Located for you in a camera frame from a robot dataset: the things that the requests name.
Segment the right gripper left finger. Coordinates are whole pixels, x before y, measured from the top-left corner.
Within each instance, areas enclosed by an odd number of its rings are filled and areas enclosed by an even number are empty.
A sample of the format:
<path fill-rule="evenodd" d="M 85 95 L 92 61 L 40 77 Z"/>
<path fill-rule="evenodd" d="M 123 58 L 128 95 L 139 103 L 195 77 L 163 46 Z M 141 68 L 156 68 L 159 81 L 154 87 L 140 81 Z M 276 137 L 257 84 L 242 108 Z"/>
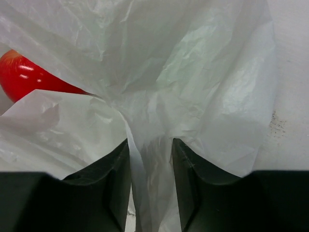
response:
<path fill-rule="evenodd" d="M 1 172 L 3 232 L 123 232 L 131 188 L 127 142 L 60 180 Z"/>

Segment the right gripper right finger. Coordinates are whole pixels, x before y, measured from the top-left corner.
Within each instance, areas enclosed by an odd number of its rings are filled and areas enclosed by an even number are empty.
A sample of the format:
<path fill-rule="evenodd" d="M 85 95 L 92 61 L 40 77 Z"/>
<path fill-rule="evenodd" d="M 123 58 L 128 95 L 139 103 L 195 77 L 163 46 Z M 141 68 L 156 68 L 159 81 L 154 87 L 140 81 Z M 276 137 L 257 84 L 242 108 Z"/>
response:
<path fill-rule="evenodd" d="M 172 142 L 172 161 L 183 232 L 306 232 L 308 171 L 230 174 Z"/>

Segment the white plastic bag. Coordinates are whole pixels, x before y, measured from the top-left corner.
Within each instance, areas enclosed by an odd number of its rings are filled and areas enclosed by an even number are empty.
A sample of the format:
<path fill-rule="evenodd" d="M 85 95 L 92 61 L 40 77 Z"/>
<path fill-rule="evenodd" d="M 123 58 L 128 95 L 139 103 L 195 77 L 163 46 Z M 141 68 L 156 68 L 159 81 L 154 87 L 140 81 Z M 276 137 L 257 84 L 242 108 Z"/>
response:
<path fill-rule="evenodd" d="M 63 178 L 128 139 L 136 230 L 181 229 L 172 140 L 253 169 L 276 94 L 265 0 L 3 0 L 0 45 L 89 92 L 0 109 L 0 168 Z"/>

